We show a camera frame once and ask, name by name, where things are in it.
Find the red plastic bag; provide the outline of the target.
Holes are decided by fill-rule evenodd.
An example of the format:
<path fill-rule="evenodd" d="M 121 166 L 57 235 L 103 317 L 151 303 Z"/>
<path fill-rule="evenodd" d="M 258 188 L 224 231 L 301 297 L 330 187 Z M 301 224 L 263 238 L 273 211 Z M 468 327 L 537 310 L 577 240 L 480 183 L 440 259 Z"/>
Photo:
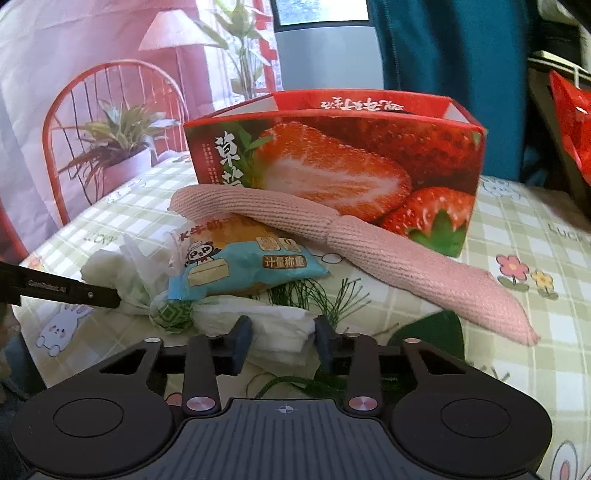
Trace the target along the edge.
<path fill-rule="evenodd" d="M 551 71 L 549 77 L 562 145 L 590 184 L 590 92 L 577 88 L 556 71 Z"/>

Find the checked bunny tablecloth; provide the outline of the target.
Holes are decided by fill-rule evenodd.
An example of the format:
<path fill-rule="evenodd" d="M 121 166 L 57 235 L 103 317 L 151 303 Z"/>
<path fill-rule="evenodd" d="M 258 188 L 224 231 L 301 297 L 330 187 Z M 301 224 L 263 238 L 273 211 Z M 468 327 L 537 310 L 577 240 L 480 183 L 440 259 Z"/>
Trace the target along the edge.
<path fill-rule="evenodd" d="M 177 189 L 197 183 L 188 159 L 168 159 L 145 171 L 58 231 L 23 264 L 81 280 L 80 268 L 99 249 L 117 251 L 128 235 L 145 256 L 167 261 L 163 250 L 184 220 L 169 212 Z M 384 286 L 338 255 L 308 250 L 331 271 L 320 282 L 327 298 L 339 295 L 342 280 L 355 281 L 360 310 L 339 322 L 339 330 L 374 334 L 381 344 L 404 325 L 438 307 L 410 293 Z M 481 177 L 467 240 L 457 261 L 489 271 L 496 284 L 522 304 L 540 335 L 526 347 L 462 319 L 465 356 L 471 365 L 536 398 L 553 423 L 551 446 L 539 469 L 545 479 L 590 479 L 590 222 L 564 193 Z M 191 336 L 166 334 L 145 316 L 94 310 L 66 321 L 73 336 L 65 347 L 45 347 L 39 337 L 61 306 L 24 298 L 15 316 L 33 361 L 50 387 L 146 338 L 178 345 Z M 304 368 L 257 368 L 247 363 L 238 377 L 221 377 L 222 401 L 252 397 L 273 376 L 314 375 L 314 355 Z"/>

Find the teal curtain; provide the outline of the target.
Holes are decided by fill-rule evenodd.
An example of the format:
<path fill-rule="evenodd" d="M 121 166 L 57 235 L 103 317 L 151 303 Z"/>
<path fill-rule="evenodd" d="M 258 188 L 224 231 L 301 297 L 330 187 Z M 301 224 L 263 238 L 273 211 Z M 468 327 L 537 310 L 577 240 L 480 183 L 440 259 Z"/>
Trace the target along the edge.
<path fill-rule="evenodd" d="M 487 129 L 484 172 L 517 180 L 525 154 L 524 1 L 370 1 L 384 85 L 448 96 Z"/>

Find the packaged bread bun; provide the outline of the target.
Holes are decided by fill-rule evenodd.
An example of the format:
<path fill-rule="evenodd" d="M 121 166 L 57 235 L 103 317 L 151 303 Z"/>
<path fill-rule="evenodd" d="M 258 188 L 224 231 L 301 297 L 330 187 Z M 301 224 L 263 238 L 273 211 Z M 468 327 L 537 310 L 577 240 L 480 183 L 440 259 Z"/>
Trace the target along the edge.
<path fill-rule="evenodd" d="M 236 214 L 186 222 L 172 238 L 170 300 L 250 295 L 328 274 L 293 236 Z"/>

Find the pink knitted cloth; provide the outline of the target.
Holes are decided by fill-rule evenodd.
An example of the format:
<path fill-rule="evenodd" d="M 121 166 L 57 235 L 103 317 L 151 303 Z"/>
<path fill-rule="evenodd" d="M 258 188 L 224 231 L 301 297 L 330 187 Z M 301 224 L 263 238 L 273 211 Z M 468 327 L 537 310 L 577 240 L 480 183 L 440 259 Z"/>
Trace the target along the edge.
<path fill-rule="evenodd" d="M 193 222 L 221 213 L 252 218 L 322 244 L 382 282 L 509 340 L 528 346 L 540 340 L 521 303 L 491 273 L 331 207 L 286 193 L 204 184 L 177 190 L 169 209 Z"/>

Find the red chair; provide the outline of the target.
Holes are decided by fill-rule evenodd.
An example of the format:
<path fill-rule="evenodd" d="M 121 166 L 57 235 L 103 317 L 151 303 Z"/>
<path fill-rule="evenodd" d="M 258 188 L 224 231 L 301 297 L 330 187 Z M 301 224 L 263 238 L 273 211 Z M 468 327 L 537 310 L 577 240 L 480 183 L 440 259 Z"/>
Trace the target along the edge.
<path fill-rule="evenodd" d="M 140 60 L 113 60 L 76 76 L 45 117 L 41 143 L 58 217 L 84 208 L 186 148 L 188 110 L 177 82 Z"/>

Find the potted green plant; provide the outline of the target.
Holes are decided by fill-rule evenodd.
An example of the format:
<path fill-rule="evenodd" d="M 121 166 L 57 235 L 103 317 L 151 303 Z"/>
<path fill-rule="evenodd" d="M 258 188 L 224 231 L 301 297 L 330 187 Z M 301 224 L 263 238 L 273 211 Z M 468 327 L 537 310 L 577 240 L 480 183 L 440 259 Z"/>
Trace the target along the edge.
<path fill-rule="evenodd" d="M 58 170 L 81 183 L 83 193 L 100 199 L 149 167 L 155 143 L 181 122 L 146 104 L 128 106 L 100 100 L 102 118 L 76 128 L 82 152 Z"/>

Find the red strawberry cardboard box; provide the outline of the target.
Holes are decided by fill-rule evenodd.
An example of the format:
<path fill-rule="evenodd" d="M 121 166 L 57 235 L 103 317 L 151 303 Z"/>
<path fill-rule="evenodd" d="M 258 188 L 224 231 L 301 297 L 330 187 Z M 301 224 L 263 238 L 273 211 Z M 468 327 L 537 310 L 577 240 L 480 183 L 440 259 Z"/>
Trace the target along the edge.
<path fill-rule="evenodd" d="M 450 257 L 463 249 L 486 132 L 449 97 L 280 91 L 189 121 L 184 132 L 202 184 L 283 192 Z"/>

